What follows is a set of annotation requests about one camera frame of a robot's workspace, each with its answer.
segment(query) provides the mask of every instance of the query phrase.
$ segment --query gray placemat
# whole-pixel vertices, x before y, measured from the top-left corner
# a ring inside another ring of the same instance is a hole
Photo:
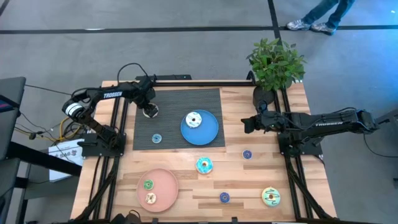
[[[225,146],[219,89],[156,91],[156,97],[151,103],[159,107],[159,114],[150,119],[142,114],[142,110],[137,109],[133,150]],[[190,144],[181,135],[182,119],[194,110],[207,110],[218,121],[217,137],[205,146]],[[162,142],[153,143],[154,134],[160,134]]]

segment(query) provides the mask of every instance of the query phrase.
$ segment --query jeans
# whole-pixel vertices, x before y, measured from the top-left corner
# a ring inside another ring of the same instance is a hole
[[[348,12],[354,2],[355,0],[322,0],[302,20],[306,24],[313,24],[338,3],[336,11],[330,15],[329,21],[326,23],[327,27],[336,29],[341,18]]]

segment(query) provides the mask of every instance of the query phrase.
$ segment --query black pot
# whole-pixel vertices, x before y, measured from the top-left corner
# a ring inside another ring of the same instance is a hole
[[[255,87],[253,91],[253,105],[257,108],[260,101],[264,100],[268,105],[274,102],[275,94],[272,90],[265,91],[260,86]]]

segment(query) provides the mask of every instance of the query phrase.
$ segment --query sneaker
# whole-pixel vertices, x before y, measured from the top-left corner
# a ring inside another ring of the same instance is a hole
[[[326,23],[324,22],[319,24],[312,24],[311,30],[314,32],[322,32],[327,35],[333,35],[336,32],[336,29],[329,28],[328,26],[326,26]]]
[[[301,19],[286,24],[286,28],[290,30],[309,30],[310,27],[311,24],[306,24]]]

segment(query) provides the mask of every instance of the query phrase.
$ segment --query person's leg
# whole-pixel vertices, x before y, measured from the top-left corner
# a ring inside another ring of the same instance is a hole
[[[322,0],[315,8],[313,8],[307,15],[304,16],[302,21],[306,24],[313,24],[323,15],[325,15],[339,0]]]
[[[311,30],[315,32],[322,32],[328,35],[333,35],[336,32],[341,18],[348,12],[354,2],[355,0],[340,0],[336,11],[332,15],[330,15],[329,21],[319,24],[312,24]]]
[[[339,0],[322,0],[315,8],[313,8],[303,19],[299,19],[286,24],[286,28],[290,30],[309,30],[311,24],[317,19],[325,15]]]
[[[341,18],[349,11],[354,2],[355,0],[340,0],[336,11],[330,15],[329,21],[326,23],[326,25],[329,28],[336,29],[341,21]]]

